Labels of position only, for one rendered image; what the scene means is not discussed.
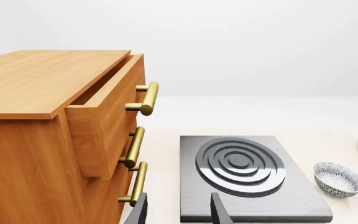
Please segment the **patterned black white bowl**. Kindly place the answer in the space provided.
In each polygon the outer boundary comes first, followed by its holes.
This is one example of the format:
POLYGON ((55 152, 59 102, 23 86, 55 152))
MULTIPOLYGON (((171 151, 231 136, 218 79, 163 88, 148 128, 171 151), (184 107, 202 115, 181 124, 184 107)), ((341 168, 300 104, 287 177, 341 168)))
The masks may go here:
POLYGON ((348 198, 358 194, 358 175, 347 167, 332 162, 319 162, 313 167, 317 186, 332 197, 348 198))

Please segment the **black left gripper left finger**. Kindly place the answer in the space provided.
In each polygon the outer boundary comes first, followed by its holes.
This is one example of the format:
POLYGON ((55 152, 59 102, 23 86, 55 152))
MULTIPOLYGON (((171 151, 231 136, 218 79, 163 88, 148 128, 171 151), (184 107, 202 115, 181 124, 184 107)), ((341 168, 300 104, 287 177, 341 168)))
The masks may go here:
POLYGON ((147 194, 141 193, 135 204, 135 207, 132 209, 124 224, 145 224, 147 218, 147 209, 147 194))

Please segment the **open wooden drawer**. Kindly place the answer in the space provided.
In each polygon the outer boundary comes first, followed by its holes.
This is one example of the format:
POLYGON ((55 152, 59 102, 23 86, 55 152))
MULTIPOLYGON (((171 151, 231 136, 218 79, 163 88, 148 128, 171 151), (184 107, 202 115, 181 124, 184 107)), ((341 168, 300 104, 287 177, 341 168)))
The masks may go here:
POLYGON ((136 111, 145 84, 144 56, 128 55, 65 109, 83 177, 109 179, 117 166, 129 133, 136 129, 136 111))

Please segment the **wooden cabinet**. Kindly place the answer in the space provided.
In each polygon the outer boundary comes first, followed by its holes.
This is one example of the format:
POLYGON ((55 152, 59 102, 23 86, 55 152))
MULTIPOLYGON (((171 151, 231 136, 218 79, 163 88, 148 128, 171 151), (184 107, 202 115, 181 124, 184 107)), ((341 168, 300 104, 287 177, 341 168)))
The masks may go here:
POLYGON ((65 109, 129 50, 0 55, 0 224, 87 224, 65 109))

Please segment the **closed wooden drawer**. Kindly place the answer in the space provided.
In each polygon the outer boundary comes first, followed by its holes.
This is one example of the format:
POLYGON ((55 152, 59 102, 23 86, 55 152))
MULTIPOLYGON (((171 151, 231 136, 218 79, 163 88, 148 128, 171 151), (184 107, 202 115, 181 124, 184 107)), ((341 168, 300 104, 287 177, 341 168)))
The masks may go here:
MULTIPOLYGON (((136 130, 136 128, 137 128, 137 119, 133 119, 133 120, 131 121, 131 123, 129 124, 129 127, 128 127, 128 135, 127 135, 127 137, 126 137, 125 145, 124 145, 124 147, 122 148, 122 152, 121 152, 121 155, 120 155, 119 157, 126 158, 127 152, 128 152, 128 150, 129 150, 129 147, 130 147, 130 145, 131 145, 132 138, 133 138, 132 136, 130 136, 130 132, 134 132, 134 131, 136 130)), ((120 167, 122 167, 122 166, 123 166, 123 162, 117 162, 112 177, 118 173, 117 170, 118 170, 120 167)))
POLYGON ((118 197, 128 193, 132 172, 124 164, 117 164, 112 177, 83 177, 85 215, 87 224, 119 224, 124 203, 118 197))

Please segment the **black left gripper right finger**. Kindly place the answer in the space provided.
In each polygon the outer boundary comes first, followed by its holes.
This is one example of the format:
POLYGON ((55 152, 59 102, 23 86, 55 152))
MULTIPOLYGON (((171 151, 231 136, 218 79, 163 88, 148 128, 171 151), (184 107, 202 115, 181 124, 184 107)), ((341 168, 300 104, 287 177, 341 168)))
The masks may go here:
POLYGON ((211 193, 210 210, 213 224, 234 224, 216 192, 211 193))

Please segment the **flat black stove plate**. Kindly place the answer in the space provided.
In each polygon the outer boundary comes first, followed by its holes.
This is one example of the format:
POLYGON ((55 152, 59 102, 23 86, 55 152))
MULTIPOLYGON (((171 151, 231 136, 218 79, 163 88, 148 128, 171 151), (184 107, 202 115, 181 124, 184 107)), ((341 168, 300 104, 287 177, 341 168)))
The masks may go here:
POLYGON ((329 223, 333 213, 274 136, 182 136, 180 221, 209 223, 211 194, 236 223, 329 223))

